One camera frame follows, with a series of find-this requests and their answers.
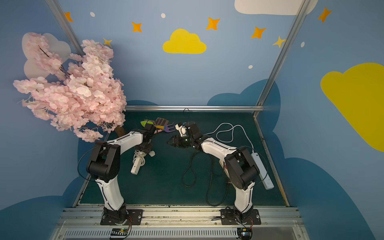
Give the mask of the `white power strip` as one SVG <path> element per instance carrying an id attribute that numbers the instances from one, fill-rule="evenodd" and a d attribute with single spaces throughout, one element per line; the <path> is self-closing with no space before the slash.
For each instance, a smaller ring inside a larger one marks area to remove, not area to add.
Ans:
<path id="1" fill-rule="evenodd" d="M 140 170 L 140 167 L 142 167 L 144 164 L 145 164 L 145 156 L 147 154 L 143 153 L 143 152 L 140 152 L 138 150 L 135 150 L 135 153 L 134 153 L 134 158 L 133 158 L 133 166 L 132 166 L 132 169 L 131 169 L 131 173 L 133 175 L 137 175 L 139 170 Z"/>

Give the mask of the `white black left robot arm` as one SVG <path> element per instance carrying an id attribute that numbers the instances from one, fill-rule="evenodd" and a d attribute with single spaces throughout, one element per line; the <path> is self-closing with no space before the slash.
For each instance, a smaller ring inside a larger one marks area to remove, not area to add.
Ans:
<path id="1" fill-rule="evenodd" d="M 154 125 L 146 124 L 144 129 L 131 131 L 115 140 L 96 142 L 86 170 L 98 184 L 105 202 L 102 226 L 130 224 L 126 202 L 121 195 L 118 183 L 121 154 L 135 148 L 144 154 L 153 155 L 151 141 L 155 131 Z"/>

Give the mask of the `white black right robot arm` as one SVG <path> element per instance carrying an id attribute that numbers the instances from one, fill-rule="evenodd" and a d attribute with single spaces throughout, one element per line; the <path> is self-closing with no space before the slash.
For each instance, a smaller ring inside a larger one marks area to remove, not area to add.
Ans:
<path id="1" fill-rule="evenodd" d="M 242 218 L 248 216 L 253 210 L 253 189 L 260 170 L 247 147 L 235 148 L 225 145 L 202 134 L 196 123 L 178 123 L 175 129 L 179 133 L 172 138 L 174 147 L 192 147 L 219 159 L 236 190 L 234 212 Z"/>

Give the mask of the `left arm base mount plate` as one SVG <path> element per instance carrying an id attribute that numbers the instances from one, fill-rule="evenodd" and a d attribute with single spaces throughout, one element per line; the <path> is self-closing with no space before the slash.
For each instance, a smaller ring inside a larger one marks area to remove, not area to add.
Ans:
<path id="1" fill-rule="evenodd" d="M 139 226 L 143 218 L 142 209 L 122 209 L 120 211 L 111 211 L 104 209 L 101 226 Z"/>

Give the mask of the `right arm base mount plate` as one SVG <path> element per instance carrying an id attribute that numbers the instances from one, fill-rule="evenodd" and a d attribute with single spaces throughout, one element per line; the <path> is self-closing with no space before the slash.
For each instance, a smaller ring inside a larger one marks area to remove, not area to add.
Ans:
<path id="1" fill-rule="evenodd" d="M 240 213 L 237 210 L 225 208 L 220 210 L 220 219 L 222 225 L 261 225 L 261 216 L 257 209 L 251 209 L 246 213 Z"/>

